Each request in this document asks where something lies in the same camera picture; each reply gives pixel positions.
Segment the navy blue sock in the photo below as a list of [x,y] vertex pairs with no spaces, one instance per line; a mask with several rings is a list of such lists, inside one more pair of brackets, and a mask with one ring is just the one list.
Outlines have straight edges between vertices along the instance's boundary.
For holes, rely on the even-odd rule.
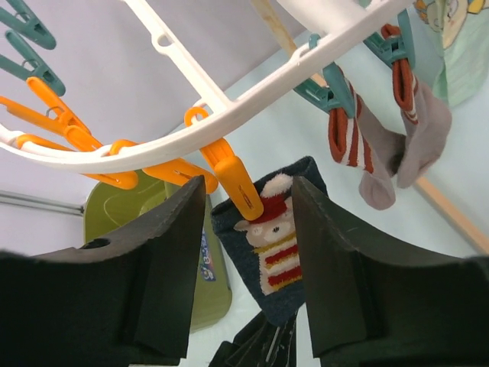
[[313,157],[271,172],[254,183],[263,214],[246,220],[231,200],[211,212],[214,233],[267,320],[284,325],[305,302],[291,194],[293,178],[327,187]]

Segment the white round clip hanger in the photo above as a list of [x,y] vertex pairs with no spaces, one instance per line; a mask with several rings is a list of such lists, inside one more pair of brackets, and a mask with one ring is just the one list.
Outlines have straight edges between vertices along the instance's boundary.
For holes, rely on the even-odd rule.
[[[281,1],[282,8],[322,38],[314,48],[304,44],[295,50],[283,66],[230,100],[146,1],[126,4],[149,31],[154,49],[171,59],[212,114],[205,122],[172,135],[123,148],[115,156],[108,153],[93,163],[90,173],[122,172],[163,163],[225,137],[411,5],[409,1],[372,1],[367,6],[356,1]],[[9,143],[19,134],[2,127],[1,147],[15,154]]]

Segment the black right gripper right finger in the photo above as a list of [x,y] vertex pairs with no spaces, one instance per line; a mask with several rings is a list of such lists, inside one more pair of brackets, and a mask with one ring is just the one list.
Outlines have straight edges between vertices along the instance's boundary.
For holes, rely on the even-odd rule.
[[293,181],[313,355],[323,366],[486,366],[488,258],[402,241]]

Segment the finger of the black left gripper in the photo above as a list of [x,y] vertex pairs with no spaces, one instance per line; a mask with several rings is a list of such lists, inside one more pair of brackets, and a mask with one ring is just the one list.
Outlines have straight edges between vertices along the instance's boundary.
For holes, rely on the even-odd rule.
[[296,317],[282,326],[258,313],[229,341],[223,341],[210,367],[296,367]]

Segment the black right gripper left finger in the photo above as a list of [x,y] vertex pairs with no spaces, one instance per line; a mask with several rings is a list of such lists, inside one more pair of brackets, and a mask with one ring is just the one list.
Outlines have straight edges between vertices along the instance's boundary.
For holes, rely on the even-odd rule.
[[1,253],[3,366],[178,365],[189,344],[206,189],[194,177],[82,248]]

